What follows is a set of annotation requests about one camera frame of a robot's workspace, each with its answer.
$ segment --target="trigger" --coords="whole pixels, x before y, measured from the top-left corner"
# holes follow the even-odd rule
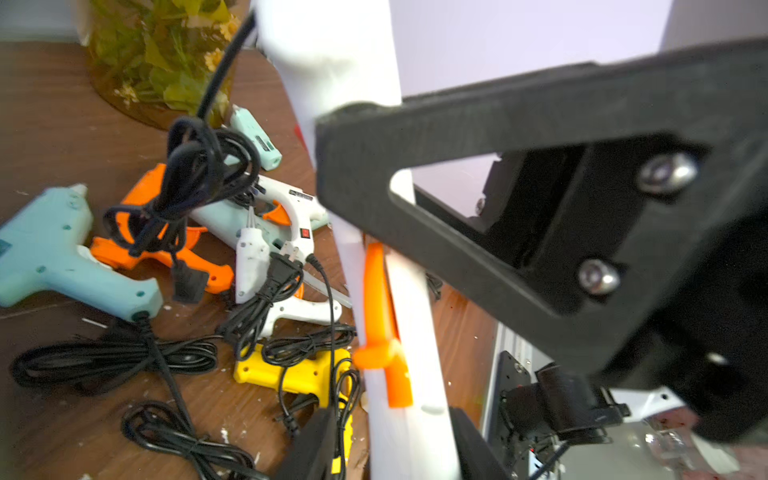
[[[104,268],[106,268],[108,270],[112,270],[111,266],[107,265],[104,262],[100,262],[100,261],[96,260],[96,257],[94,257],[94,254],[91,253],[91,249],[86,247],[85,245],[78,245],[77,250],[78,250],[78,255],[80,255],[81,257],[85,258],[86,260],[90,260],[91,262],[98,263],[102,267],[104,267]]]
[[[286,209],[277,200],[273,200],[272,203],[275,204],[275,207],[265,214],[261,214],[261,217],[264,220],[269,220],[272,223],[290,227],[290,217],[288,217],[288,212],[286,212]]]

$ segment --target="orange glue gun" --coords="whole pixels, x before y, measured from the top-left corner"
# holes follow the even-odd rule
[[[141,180],[128,192],[122,203],[125,205],[144,205],[155,198],[160,194],[164,174],[165,164],[157,164],[154,169],[144,174]],[[127,225],[128,214],[118,214],[117,221],[123,236],[126,239],[132,239]],[[186,262],[191,269],[208,273],[208,284],[205,287],[205,291],[208,293],[221,293],[228,290],[232,285],[232,280],[234,279],[232,267],[229,265],[215,265],[208,260],[200,258],[195,253],[192,253],[191,250],[200,239],[200,235],[207,231],[206,227],[188,227],[187,245],[176,254],[176,257]],[[139,257],[132,257],[128,254],[128,250],[119,247],[110,239],[101,237],[94,237],[93,244],[91,245],[91,254],[93,254],[96,260],[112,268],[122,270],[132,270],[139,262],[147,258],[155,259],[169,268],[174,264],[168,252],[143,252]]]

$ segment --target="wooden table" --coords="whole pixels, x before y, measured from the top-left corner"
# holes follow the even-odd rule
[[[114,110],[91,88],[84,52],[77,45],[0,44],[0,223],[51,186],[88,185],[88,203],[97,218],[95,235],[104,236],[99,221],[104,209],[119,203],[141,175],[164,161],[166,135]],[[315,191],[309,158],[293,134],[295,119],[276,72],[255,51],[240,56],[233,101],[249,108],[283,152],[283,163],[270,176]],[[203,235],[195,251],[215,263],[233,264],[233,251],[211,235]],[[344,279],[333,231],[316,232],[316,255],[335,288]],[[170,298],[169,270],[152,261],[126,275],[156,277]],[[308,290],[308,300],[323,297]],[[198,305],[166,302],[154,320],[162,339],[187,339],[211,333],[226,316],[224,303],[206,294]],[[442,370],[449,403],[462,407],[476,422],[482,409],[491,368],[495,321],[446,286],[433,306]],[[108,315],[53,292],[39,293],[10,309],[0,309],[0,365],[7,366],[33,346],[72,339],[97,338],[102,329],[82,318],[109,323]],[[343,320],[352,322],[345,312]],[[296,324],[279,322],[277,334]],[[257,468],[274,473],[289,448],[285,428],[273,417],[276,394],[266,388],[240,385],[232,379],[233,356],[220,344],[218,371],[204,376],[179,376],[198,434],[229,440],[258,458]],[[14,473],[2,478],[46,480],[192,479],[197,476],[183,459],[138,448],[119,432],[122,414],[145,399],[167,401],[162,380],[141,373],[106,395],[83,398],[73,389],[22,389],[3,368],[0,438],[9,451]],[[366,414],[354,415],[350,478],[360,478],[368,458]]]

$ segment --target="nozzle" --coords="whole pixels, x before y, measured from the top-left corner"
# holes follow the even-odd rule
[[[71,190],[81,197],[85,198],[85,194],[88,193],[88,187],[85,184],[74,184],[69,187]]]

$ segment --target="black plastic mount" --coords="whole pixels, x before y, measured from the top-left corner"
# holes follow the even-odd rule
[[[301,434],[293,441],[275,480],[332,480],[333,453],[336,448],[336,414],[332,409],[317,409]]]
[[[464,410],[451,407],[449,413],[453,438],[456,440],[458,463],[462,469],[462,480],[506,480],[509,478],[509,474],[494,457],[494,452],[488,447]]]
[[[531,384],[531,376],[518,361],[509,354],[498,354],[496,378],[491,398],[491,418],[488,423],[488,445],[496,459],[502,464],[509,476],[512,472],[517,478],[528,478],[528,457],[531,454],[531,442],[520,438],[510,429],[509,422],[502,416],[506,393],[518,387]]]
[[[569,370],[598,385],[667,384],[709,424],[700,432],[734,440],[768,415],[768,288],[749,281],[768,278],[766,242],[739,241],[740,255],[728,244],[765,224],[767,112],[765,40],[352,105],[317,125],[318,195]],[[678,151],[696,159],[696,179],[642,192],[641,167]],[[389,189],[403,168],[493,153],[480,217]],[[610,295],[579,288],[595,257],[621,275]],[[737,381],[721,388],[724,376]]]
[[[609,443],[605,428],[630,415],[625,404],[615,404],[603,389],[554,363],[537,370],[536,379],[501,392],[502,417],[522,437],[555,434],[570,446]]]

